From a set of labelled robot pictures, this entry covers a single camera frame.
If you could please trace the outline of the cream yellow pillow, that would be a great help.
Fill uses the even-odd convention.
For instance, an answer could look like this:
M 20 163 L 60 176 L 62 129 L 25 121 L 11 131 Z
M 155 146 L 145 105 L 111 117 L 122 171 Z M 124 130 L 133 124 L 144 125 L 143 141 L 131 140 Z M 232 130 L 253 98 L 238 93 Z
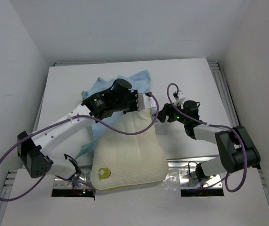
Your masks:
M 130 136 L 109 130 L 101 136 L 94 148 L 90 175 L 97 190 L 155 183 L 166 178 L 167 158 L 151 122 L 150 110 L 129 113 L 113 127 L 130 133 L 148 130 Z

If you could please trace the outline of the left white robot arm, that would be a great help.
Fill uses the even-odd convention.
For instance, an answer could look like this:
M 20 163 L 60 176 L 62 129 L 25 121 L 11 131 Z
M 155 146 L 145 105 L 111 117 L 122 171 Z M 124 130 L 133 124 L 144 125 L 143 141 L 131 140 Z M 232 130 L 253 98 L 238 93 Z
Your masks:
M 41 177 L 48 172 L 70 178 L 79 172 L 76 164 L 66 158 L 60 160 L 52 157 L 52 151 L 80 130 L 112 116 L 115 112 L 126 114 L 139 110 L 142 99 L 129 82 L 116 79 L 111 87 L 85 98 L 67 116 L 55 122 L 54 127 L 36 135 L 29 135 L 26 131 L 18 134 L 17 140 L 21 143 L 17 149 L 18 157 L 32 178 Z

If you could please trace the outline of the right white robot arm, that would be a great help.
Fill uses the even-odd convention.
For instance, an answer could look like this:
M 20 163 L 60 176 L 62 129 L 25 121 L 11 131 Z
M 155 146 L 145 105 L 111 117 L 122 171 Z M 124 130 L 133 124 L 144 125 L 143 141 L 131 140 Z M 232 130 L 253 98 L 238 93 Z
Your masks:
M 165 104 L 158 114 L 158 120 L 162 123 L 177 121 L 183 124 L 190 138 L 217 145 L 219 156 L 197 164 L 194 179 L 202 182 L 212 175 L 230 174 L 260 163 L 260 154 L 245 127 L 228 129 L 206 125 L 200 121 L 199 106 L 199 102 L 192 100 L 175 105 Z

